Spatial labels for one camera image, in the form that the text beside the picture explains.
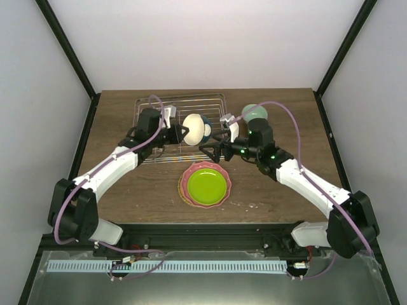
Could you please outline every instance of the black metal frame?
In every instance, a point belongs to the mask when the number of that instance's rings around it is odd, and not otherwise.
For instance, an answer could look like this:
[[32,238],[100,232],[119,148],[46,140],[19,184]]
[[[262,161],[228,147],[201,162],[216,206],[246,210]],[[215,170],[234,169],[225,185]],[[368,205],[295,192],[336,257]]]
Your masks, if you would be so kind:
[[[90,133],[90,129],[93,123],[97,105],[100,99],[100,93],[96,93],[90,83],[85,71],[82,68],[68,38],[66,37],[57,17],[55,16],[49,2],[47,0],[36,0],[40,10],[46,18],[46,21],[50,25],[51,30],[58,39],[63,51],[69,59],[73,69],[78,75],[83,87],[91,98],[91,104],[89,107],[88,115],[86,117],[85,125],[79,140],[78,148],[72,163],[71,171],[69,173],[69,179],[73,179],[78,175],[81,160],[85,152],[86,143]],[[364,22],[368,18],[371,10],[376,4],[377,0],[365,0],[359,13],[357,14],[353,24],[351,25],[345,39],[343,40],[335,58],[333,59],[329,69],[324,76],[318,90],[314,92],[317,102],[318,110],[321,115],[321,119],[325,128],[325,132],[328,138],[329,145],[331,147],[335,164],[338,170],[338,174],[341,180],[341,184],[345,189],[351,190],[350,184],[340,158],[338,147],[336,146],[335,138],[333,136],[329,120],[326,115],[324,105],[322,102],[322,96],[327,90],[330,82],[334,78],[337,70],[339,69],[343,59],[349,51],[352,43],[361,30]],[[255,250],[257,248],[264,248],[264,244],[274,245],[273,247],[263,249],[265,255],[278,255],[286,259],[303,258],[307,256],[307,253],[295,253],[294,255],[279,253],[278,247],[275,247],[276,240],[273,236],[282,236],[286,230],[289,230],[294,224],[174,224],[174,225],[125,225],[126,231],[140,242],[147,242],[152,247],[162,248],[164,250],[196,250],[196,240],[204,242],[205,249],[219,250],[219,247],[228,250]],[[389,273],[387,271],[385,262],[383,260],[382,253],[378,246],[377,241],[372,245],[373,251],[377,261],[382,265],[382,278],[385,283],[387,293],[389,295],[392,304],[399,304],[396,292],[392,285]],[[19,304],[26,304],[29,298],[31,287],[35,279],[35,275],[39,266],[39,261],[43,251],[50,250],[93,250],[91,243],[73,243],[70,245],[57,245],[53,240],[51,234],[43,236],[38,248],[37,255],[34,259],[34,263],[31,268],[29,277],[24,287],[24,291],[20,298]]]

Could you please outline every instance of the light green ball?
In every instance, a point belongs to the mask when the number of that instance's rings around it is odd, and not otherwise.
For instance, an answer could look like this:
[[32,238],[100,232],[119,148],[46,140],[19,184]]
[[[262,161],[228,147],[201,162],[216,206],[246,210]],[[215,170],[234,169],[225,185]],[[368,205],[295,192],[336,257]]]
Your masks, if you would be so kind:
[[[248,111],[251,107],[253,107],[255,105],[256,104],[250,104],[250,105],[245,106],[243,108],[243,110],[242,110],[242,114],[245,113],[246,111]],[[252,119],[256,119],[256,118],[267,119],[267,117],[268,117],[267,110],[264,107],[259,106],[259,107],[255,108],[255,109],[253,109],[248,114],[246,114],[243,117],[243,120],[247,124]]]

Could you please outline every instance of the wooden table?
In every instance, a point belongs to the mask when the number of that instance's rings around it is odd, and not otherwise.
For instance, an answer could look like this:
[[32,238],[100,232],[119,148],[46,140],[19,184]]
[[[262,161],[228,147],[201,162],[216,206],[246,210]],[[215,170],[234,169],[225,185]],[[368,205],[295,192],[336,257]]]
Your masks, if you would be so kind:
[[[132,90],[102,92],[80,174],[103,160],[132,126],[134,102],[150,94],[158,96],[222,93],[228,112],[239,115],[247,104],[265,100],[282,102],[296,117],[301,132],[303,164],[330,183],[340,185],[332,153],[311,89],[237,90]],[[296,155],[296,135],[289,116],[268,105],[268,120],[276,144]],[[311,203],[288,187],[262,175],[255,165],[234,157],[222,161],[232,181],[230,197],[210,209],[191,207],[180,199],[177,182],[191,163],[141,165],[122,177],[98,205],[99,216],[130,223],[242,223],[319,221],[324,216]]]

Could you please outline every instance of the stacked plates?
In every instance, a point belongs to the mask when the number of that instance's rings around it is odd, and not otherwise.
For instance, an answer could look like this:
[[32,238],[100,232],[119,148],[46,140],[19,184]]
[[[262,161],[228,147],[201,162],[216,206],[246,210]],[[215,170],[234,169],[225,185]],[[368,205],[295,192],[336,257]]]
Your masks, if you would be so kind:
[[218,164],[192,164],[179,179],[181,198],[193,207],[212,208],[221,205],[230,195],[228,172]]

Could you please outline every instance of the metal rack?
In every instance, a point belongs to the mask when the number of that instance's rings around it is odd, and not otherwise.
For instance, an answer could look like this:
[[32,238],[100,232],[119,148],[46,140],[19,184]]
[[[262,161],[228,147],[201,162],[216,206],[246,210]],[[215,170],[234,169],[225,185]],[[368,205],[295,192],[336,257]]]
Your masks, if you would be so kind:
[[[164,105],[174,105],[177,107],[176,119],[182,124],[184,119],[191,113],[202,114],[208,118],[213,132],[222,130],[220,118],[226,111],[226,101],[220,93],[201,95],[180,95],[173,97],[162,97]],[[151,103],[152,106],[160,108],[157,101]],[[151,107],[148,98],[140,98],[134,104],[133,126],[137,124],[139,114],[144,108]],[[202,161],[209,158],[203,154],[197,146],[189,146],[182,142],[179,145],[165,146],[164,151],[156,148],[146,163],[170,163],[182,161]]]

